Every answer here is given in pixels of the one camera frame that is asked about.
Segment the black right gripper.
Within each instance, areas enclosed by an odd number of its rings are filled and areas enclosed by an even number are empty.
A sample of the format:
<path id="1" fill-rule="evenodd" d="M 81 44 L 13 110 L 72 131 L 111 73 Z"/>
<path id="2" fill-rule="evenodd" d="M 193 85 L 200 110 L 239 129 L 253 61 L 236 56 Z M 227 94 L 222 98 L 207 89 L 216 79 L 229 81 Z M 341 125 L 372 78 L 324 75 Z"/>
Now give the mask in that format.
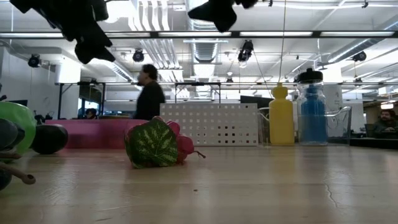
<path id="1" fill-rule="evenodd" d="M 242 5 L 244 9 L 254 7 L 257 2 L 258 0 L 235 0 L 235 3 Z M 237 19 L 233 4 L 233 0 L 208 0 L 206 3 L 189 10 L 188 16 L 191 19 L 214 22 L 220 32 L 226 32 Z"/>

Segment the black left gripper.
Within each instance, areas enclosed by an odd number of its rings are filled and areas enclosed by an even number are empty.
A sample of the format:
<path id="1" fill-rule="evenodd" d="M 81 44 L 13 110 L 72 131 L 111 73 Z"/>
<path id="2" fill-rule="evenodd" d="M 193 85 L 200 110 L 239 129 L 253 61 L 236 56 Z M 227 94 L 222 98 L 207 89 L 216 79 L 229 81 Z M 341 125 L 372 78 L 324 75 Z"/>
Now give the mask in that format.
<path id="1" fill-rule="evenodd" d="M 108 19 L 105 0 L 9 0 L 26 13 L 33 9 L 50 26 L 59 29 L 64 38 L 76 40 L 75 54 L 83 64 L 93 59 L 114 62 L 116 59 L 107 49 L 112 42 L 98 25 Z"/>

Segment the green apple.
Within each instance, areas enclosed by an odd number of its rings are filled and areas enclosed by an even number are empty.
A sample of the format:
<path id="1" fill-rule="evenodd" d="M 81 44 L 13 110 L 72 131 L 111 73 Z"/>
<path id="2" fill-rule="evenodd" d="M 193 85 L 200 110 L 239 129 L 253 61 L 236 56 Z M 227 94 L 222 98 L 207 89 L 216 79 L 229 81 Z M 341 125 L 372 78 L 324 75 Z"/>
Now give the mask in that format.
<path id="1" fill-rule="evenodd" d="M 26 106 L 13 102 L 0 102 L 0 118 L 18 124 L 24 131 L 24 139 L 16 145 L 16 152 L 20 155 L 25 154 L 36 134 L 37 122 L 34 119 L 33 112 Z"/>

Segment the dark purple plum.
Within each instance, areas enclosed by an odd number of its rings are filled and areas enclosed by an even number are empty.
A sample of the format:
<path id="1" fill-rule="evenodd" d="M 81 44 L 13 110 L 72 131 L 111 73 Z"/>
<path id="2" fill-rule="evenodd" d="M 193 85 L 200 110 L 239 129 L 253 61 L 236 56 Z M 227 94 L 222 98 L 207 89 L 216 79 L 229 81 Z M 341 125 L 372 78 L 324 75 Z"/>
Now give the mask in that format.
<path id="1" fill-rule="evenodd" d="M 39 154 L 54 154 L 68 142 L 68 131 L 60 124 L 42 124 L 36 127 L 31 149 Z"/>

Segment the clear bottle black cap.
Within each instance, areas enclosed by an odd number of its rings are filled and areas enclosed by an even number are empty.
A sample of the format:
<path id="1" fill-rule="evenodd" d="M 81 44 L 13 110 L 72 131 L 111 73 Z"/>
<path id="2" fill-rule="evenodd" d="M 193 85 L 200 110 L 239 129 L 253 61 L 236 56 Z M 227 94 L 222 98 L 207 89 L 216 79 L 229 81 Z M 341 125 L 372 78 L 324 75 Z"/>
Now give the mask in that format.
<path id="1" fill-rule="evenodd" d="M 304 99 L 305 89 L 309 85 L 320 85 L 323 91 L 323 74 L 320 71 L 314 71 L 312 68 L 308 68 L 305 72 L 298 75 L 297 78 L 297 88 L 298 88 L 298 98 L 297 98 L 297 114 L 298 114 L 298 141 L 300 144 L 305 144 L 300 141 L 300 105 Z"/>

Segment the red grapes with leaf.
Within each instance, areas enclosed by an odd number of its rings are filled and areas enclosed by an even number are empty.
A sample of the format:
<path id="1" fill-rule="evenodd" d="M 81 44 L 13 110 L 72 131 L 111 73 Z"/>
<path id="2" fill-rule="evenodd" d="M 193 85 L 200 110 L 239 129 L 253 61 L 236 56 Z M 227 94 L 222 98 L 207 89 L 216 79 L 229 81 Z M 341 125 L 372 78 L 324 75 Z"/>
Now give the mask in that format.
<path id="1" fill-rule="evenodd" d="M 165 122 L 160 116 L 130 128 L 124 136 L 124 145 L 135 169 L 182 165 L 194 153 L 206 157 L 195 150 L 190 137 L 180 133 L 178 123 Z"/>

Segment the yellow plastic bottle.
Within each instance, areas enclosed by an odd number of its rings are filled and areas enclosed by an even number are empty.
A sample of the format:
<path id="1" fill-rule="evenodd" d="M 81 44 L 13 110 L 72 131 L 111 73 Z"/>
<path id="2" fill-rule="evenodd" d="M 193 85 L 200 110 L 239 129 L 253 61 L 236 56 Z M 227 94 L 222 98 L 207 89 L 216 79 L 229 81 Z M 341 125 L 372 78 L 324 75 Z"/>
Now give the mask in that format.
<path id="1" fill-rule="evenodd" d="M 288 89 L 278 83 L 272 89 L 274 99 L 269 103 L 269 127 L 271 144 L 294 145 L 293 103 L 287 99 Z"/>

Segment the blue plastic bottle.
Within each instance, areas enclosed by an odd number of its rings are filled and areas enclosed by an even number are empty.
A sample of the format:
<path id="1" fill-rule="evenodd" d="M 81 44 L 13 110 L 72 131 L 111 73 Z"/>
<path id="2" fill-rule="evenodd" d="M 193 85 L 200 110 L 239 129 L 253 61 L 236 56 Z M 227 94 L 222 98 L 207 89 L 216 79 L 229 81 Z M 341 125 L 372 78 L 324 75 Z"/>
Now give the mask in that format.
<path id="1" fill-rule="evenodd" d="M 309 85 L 300 105 L 300 141 L 305 144 L 326 144 L 327 129 L 325 96 L 320 85 Z"/>

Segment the black beam with light strips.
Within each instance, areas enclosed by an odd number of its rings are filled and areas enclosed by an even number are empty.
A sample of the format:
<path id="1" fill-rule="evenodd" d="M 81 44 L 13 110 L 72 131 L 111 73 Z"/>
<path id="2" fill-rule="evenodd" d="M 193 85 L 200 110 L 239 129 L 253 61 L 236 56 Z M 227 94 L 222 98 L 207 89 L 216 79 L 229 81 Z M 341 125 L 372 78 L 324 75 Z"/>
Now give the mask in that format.
<path id="1" fill-rule="evenodd" d="M 105 32 L 109 39 L 393 39 L 398 38 L 398 30 L 376 31 L 128 31 Z"/>

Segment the white ceiling air unit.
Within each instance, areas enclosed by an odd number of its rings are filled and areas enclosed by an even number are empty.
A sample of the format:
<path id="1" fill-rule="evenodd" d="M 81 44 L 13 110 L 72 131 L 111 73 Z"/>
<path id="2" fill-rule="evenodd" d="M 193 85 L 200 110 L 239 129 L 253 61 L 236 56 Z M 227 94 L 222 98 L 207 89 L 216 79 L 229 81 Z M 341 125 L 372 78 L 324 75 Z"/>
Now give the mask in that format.
<path id="1" fill-rule="evenodd" d="M 81 65 L 76 62 L 64 62 L 55 67 L 57 83 L 77 83 L 81 77 Z"/>

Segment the pink plastic bin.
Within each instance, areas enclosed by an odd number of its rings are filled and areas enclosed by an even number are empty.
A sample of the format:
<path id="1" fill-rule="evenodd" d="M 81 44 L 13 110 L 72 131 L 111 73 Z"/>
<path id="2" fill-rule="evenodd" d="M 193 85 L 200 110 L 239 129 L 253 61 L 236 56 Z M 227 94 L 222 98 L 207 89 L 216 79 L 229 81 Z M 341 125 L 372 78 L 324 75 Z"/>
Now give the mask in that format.
<path id="1" fill-rule="evenodd" d="M 124 149 L 124 136 L 133 127 L 146 123 L 139 119 L 60 119 L 68 131 L 66 149 Z"/>

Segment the black computer monitor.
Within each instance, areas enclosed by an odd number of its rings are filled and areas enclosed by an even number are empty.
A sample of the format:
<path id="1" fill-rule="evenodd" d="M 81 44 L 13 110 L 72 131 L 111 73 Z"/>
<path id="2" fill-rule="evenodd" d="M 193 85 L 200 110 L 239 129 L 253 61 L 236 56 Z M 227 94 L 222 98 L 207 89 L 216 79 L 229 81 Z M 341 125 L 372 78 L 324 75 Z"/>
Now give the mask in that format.
<path id="1" fill-rule="evenodd" d="M 257 104 L 257 108 L 268 108 L 269 103 L 273 98 L 263 98 L 258 96 L 240 96 L 240 103 L 254 103 Z"/>

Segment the white perforated metal basket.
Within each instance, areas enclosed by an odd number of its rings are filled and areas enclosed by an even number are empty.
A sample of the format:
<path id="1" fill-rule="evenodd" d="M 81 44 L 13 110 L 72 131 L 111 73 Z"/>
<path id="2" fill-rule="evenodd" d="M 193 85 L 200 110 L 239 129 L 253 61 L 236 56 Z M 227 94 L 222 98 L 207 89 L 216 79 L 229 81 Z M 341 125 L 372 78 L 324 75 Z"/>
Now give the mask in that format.
<path id="1" fill-rule="evenodd" d="M 195 146 L 257 146 L 259 131 L 254 103 L 167 103 L 160 116 L 180 126 Z"/>

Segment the white round canister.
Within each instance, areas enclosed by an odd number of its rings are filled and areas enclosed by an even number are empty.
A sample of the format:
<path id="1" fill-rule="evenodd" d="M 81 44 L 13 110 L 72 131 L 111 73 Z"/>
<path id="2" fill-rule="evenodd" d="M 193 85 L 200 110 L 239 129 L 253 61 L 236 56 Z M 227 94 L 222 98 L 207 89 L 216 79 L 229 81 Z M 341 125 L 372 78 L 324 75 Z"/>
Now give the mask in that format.
<path id="1" fill-rule="evenodd" d="M 339 111 L 343 107 L 342 88 L 340 85 L 325 85 L 323 87 L 326 111 Z"/>

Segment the clear plastic bin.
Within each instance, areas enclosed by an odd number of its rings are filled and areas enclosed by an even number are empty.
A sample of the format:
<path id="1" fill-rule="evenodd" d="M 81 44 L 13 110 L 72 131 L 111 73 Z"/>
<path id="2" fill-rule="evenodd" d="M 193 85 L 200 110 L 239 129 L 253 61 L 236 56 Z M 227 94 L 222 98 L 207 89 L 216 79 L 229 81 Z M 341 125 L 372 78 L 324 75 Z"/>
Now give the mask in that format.
<path id="1" fill-rule="evenodd" d="M 263 146 L 271 145 L 270 126 L 268 118 L 268 107 L 259 108 L 257 112 L 258 117 L 258 132 L 259 144 Z M 313 146 L 332 145 L 332 144 L 349 144 L 351 139 L 351 118 L 352 107 L 345 106 L 339 111 L 326 112 L 327 120 L 327 142 L 326 143 L 309 143 Z"/>

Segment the dark desk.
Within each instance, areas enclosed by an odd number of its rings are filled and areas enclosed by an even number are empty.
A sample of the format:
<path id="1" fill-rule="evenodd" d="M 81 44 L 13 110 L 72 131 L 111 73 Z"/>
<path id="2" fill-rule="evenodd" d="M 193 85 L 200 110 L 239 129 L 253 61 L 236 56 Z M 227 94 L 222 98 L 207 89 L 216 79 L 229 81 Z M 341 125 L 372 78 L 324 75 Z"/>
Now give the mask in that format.
<path id="1" fill-rule="evenodd" d="M 350 146 L 398 150 L 398 139 L 351 138 Z"/>

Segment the black metal rack frame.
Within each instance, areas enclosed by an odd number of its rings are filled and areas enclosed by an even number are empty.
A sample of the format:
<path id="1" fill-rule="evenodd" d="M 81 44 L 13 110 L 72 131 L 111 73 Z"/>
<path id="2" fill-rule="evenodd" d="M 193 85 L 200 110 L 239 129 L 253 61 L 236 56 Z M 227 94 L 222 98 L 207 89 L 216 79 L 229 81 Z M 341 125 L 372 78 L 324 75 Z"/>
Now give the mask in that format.
<path id="1" fill-rule="evenodd" d="M 175 90 L 174 103 L 178 101 L 178 86 L 217 86 L 218 94 L 219 94 L 219 103 L 221 103 L 221 90 L 224 86 L 237 86 L 238 90 L 242 90 L 245 86 L 249 89 L 253 89 L 255 86 L 258 86 L 258 90 L 267 90 L 271 92 L 271 89 L 277 86 L 277 82 L 176 82 L 176 83 L 159 83 L 160 86 L 166 86 L 167 88 L 171 88 Z M 58 114 L 57 118 L 61 118 L 61 110 L 62 110 L 62 97 L 63 94 L 73 85 L 78 86 L 101 86 L 101 97 L 100 97 L 100 113 L 104 113 L 104 102 L 106 101 L 106 88 L 108 86 L 133 86 L 134 88 L 139 89 L 138 83 L 134 82 L 77 82 L 77 83 L 55 83 L 55 85 L 59 86 L 59 94 L 58 94 Z"/>

